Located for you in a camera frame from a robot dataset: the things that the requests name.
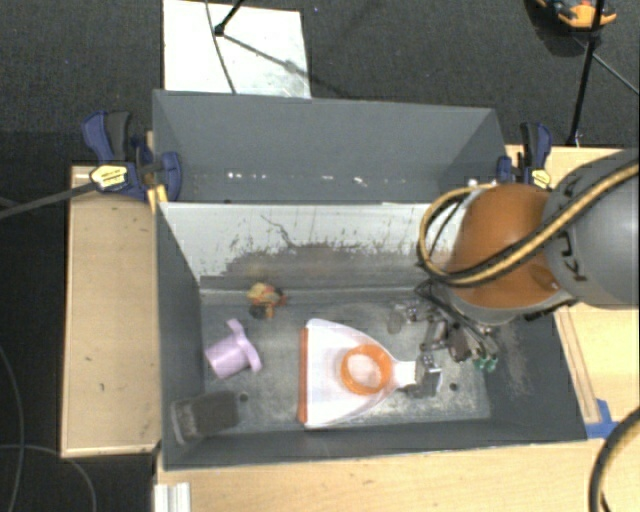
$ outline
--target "orange edge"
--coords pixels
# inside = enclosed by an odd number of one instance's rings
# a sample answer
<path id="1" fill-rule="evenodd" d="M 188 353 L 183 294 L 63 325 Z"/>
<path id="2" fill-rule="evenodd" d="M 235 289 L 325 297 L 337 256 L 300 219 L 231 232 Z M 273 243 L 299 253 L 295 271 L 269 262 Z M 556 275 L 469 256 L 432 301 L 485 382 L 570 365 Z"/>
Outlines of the orange edge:
<path id="1" fill-rule="evenodd" d="M 307 349 L 309 345 L 309 329 L 300 331 L 300 366 L 298 368 L 298 421 L 307 422 Z"/>
<path id="2" fill-rule="evenodd" d="M 357 382 L 351 372 L 349 371 L 349 358 L 356 354 L 362 354 L 370 357 L 380 369 L 380 383 L 375 387 L 365 386 Z M 340 376 L 342 377 L 342 383 L 352 393 L 357 395 L 374 395 L 380 392 L 391 380 L 391 374 L 393 373 L 393 363 L 389 354 L 385 352 L 378 345 L 358 345 L 352 348 L 342 358 L 342 364 L 340 365 Z"/>

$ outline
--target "purple cup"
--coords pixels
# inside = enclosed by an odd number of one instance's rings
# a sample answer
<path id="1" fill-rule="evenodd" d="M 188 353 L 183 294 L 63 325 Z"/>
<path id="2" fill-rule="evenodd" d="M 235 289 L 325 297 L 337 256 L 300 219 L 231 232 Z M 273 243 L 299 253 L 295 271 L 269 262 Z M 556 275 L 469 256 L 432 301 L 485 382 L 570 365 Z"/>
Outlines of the purple cup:
<path id="1" fill-rule="evenodd" d="M 262 369 L 260 356 L 247 339 L 242 324 L 235 318 L 227 320 L 231 334 L 204 351 L 211 369 L 219 379 L 226 379 L 251 366 L 254 373 Z"/>

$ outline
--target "wooden table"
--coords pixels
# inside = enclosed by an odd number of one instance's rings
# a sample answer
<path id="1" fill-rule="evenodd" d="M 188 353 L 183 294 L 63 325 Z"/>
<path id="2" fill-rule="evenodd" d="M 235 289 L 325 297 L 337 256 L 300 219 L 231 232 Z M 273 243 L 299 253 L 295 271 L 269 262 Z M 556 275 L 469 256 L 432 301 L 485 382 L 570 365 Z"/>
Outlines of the wooden table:
<path id="1" fill-rule="evenodd" d="M 554 148 L 547 170 L 557 182 L 615 152 Z M 86 173 L 74 168 L 73 184 L 86 182 Z M 160 439 L 151 222 L 147 206 L 121 196 L 88 194 L 71 203 L 63 456 L 150 452 Z M 578 305 L 556 318 L 583 413 L 596 414 L 594 396 L 607 401 L 614 419 L 637 407 L 638 312 Z M 634 439 L 620 451 L 606 483 L 616 510 L 640 509 L 640 439 Z M 159 463 L 157 481 L 189 482 L 193 511 L 583 511 L 601 444 L 172 473 Z"/>

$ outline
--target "orange plastic ring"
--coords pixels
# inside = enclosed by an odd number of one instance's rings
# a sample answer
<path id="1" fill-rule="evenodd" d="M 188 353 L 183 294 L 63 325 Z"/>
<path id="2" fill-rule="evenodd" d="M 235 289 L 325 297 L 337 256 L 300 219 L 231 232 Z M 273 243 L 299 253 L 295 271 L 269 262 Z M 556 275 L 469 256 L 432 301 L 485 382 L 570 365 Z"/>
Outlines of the orange plastic ring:
<path id="1" fill-rule="evenodd" d="M 378 365 L 380 369 L 380 382 L 377 386 L 365 386 L 353 378 L 349 371 L 349 359 L 355 355 L 364 355 L 370 357 L 374 363 Z M 349 391 L 358 395 L 374 395 L 381 391 L 391 380 L 391 371 L 393 363 L 391 357 L 382 348 L 377 345 L 358 345 L 347 352 L 342 359 L 342 365 L 340 366 L 340 376 L 342 382 Z"/>

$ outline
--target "black carpet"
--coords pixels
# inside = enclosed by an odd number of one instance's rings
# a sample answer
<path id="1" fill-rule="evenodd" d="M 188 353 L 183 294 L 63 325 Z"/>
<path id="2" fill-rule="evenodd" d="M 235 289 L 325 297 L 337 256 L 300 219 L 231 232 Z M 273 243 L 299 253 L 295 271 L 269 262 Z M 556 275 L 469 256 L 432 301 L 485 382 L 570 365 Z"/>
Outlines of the black carpet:
<path id="1" fill-rule="evenodd" d="M 541 121 L 556 144 L 570 130 L 583 49 L 533 0 L 265 0 L 300 9 L 316 97 L 495 108 L 507 142 Z M 636 88 L 640 3 L 618 0 L 597 54 Z M 0 197 L 36 199 L 64 189 L 74 160 L 91 159 L 79 124 L 98 109 L 129 110 L 151 127 L 150 91 L 162 86 L 160 0 L 7 0 L 0 9 Z M 638 96 L 594 62 L 581 143 L 638 145 Z M 63 205 L 0 221 L 0 344 L 22 393 L 26 437 L 58 443 L 65 286 Z M 0 369 L 0 444 L 18 440 Z M 16 453 L 0 451 L 0 510 Z M 81 461 L 101 511 L 150 508 L 151 458 Z M 80 476 L 28 453 L 16 510 L 90 510 Z"/>

